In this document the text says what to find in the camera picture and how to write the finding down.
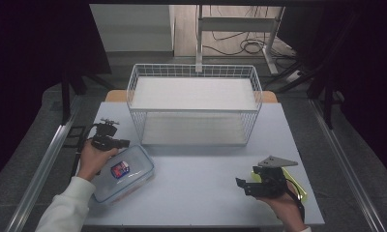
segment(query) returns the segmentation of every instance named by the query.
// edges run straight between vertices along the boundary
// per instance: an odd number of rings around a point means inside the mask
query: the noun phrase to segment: yellow object
[[[301,199],[302,202],[305,202],[306,199],[308,198],[308,194],[306,191],[302,188],[302,186],[290,175],[290,173],[283,167],[283,175],[287,180],[290,180],[294,183],[296,194],[298,194],[299,199]],[[262,183],[262,179],[260,178],[259,175],[255,174],[253,171],[251,172],[252,179],[258,183]]]

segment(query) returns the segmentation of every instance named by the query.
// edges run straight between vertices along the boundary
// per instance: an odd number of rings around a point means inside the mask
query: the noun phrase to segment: human hand
[[[118,149],[113,148],[103,152],[91,145],[91,139],[85,141],[84,148],[81,151],[79,171],[77,177],[91,181],[95,175],[103,168],[106,161],[118,154]]]
[[[287,187],[295,193],[291,183],[287,182]],[[272,208],[276,216],[283,222],[285,231],[299,232],[308,228],[302,221],[296,202],[287,193],[277,198],[256,197],[256,199],[267,203]]]

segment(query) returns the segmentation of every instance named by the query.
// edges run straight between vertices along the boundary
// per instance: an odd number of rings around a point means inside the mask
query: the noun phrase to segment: wall
[[[172,51],[173,6],[90,5],[105,51]]]

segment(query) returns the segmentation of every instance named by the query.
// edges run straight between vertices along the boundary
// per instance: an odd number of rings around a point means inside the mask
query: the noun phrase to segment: white table
[[[115,137],[138,138],[124,102],[103,102],[96,117],[119,121]],[[308,193],[306,224],[324,220],[279,103],[262,105],[245,147],[145,147],[155,177],[114,204],[90,202],[87,225],[141,227],[260,227],[281,225],[269,206],[246,196],[235,177],[251,181],[252,166],[268,156],[294,160],[287,167]]]

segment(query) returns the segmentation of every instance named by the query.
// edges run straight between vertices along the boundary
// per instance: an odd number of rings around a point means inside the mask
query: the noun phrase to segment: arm
[[[118,153],[118,149],[102,152],[85,142],[81,152],[80,167],[67,189],[56,195],[45,210],[36,231],[80,231],[88,214],[88,201],[95,186],[90,183],[106,161]]]
[[[287,186],[293,193],[293,185],[287,182]],[[284,231],[286,232],[311,232],[309,226],[305,225],[299,213],[296,203],[288,195],[284,194],[278,198],[257,197],[257,200],[267,203],[275,212],[278,219],[283,222]]]

